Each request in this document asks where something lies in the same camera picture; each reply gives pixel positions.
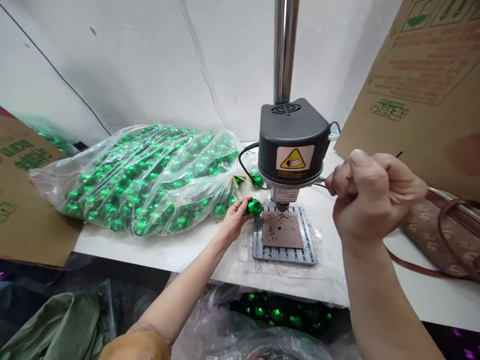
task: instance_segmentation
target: leather handbag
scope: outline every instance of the leather handbag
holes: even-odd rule
[[[432,270],[400,259],[399,265],[428,276],[480,283],[480,203],[455,198],[430,187],[400,223],[403,232],[439,269]]]

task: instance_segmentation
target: white wall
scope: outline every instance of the white wall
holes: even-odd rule
[[[224,125],[258,139],[273,100],[274,2],[2,0],[109,131],[145,123]],[[302,0],[291,99],[305,97],[343,124],[401,0]],[[107,135],[0,10],[0,105],[50,119],[89,144]]]

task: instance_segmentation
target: table surface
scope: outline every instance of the table surface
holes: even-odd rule
[[[333,150],[334,144],[330,144],[324,159],[324,175],[328,175],[336,165],[343,162]],[[253,271],[246,266],[246,259],[239,260],[245,257],[245,249],[242,249],[245,240],[238,240],[226,252],[212,279],[348,306],[342,246],[332,220],[334,202],[335,199],[328,191],[319,186],[304,188],[298,195],[297,204],[306,210],[311,231],[319,239],[315,244],[319,258],[315,270],[300,269],[299,273],[295,267],[276,264],[275,271]],[[218,219],[209,218],[176,236],[135,238],[87,224],[78,237],[74,251],[181,272],[204,249],[219,226]],[[384,242],[398,257],[434,269],[429,260],[399,230],[390,234]],[[480,285],[470,281],[425,276],[396,263],[394,267],[406,296],[421,320],[480,332]]]

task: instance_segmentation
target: hand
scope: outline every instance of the hand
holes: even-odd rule
[[[378,242],[425,197],[427,185],[394,156],[372,157],[354,150],[325,180],[332,196],[333,221],[344,245]]]
[[[252,197],[239,199],[236,203],[230,206],[226,212],[217,237],[220,237],[223,241],[225,241],[228,246],[230,246],[230,244],[232,244],[240,236],[242,226],[248,220],[253,219],[253,217],[245,215],[245,210],[249,205],[249,200],[252,200]]]
[[[293,168],[293,167],[295,167],[295,166],[298,166],[298,165],[300,165],[301,163],[302,163],[302,162],[301,162],[300,160],[298,160],[298,159],[292,159],[292,160],[288,160],[288,161],[287,161],[288,166],[291,167],[291,168]]]

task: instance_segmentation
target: drill press base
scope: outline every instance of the drill press base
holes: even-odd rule
[[[276,212],[277,207],[273,201],[263,206],[264,212]],[[263,244],[263,215],[256,217],[253,223],[253,249],[252,256],[256,260],[271,261],[278,263],[314,266],[318,263],[312,236],[305,210],[300,206],[290,205],[288,211],[298,216],[303,248],[287,248],[264,246]]]

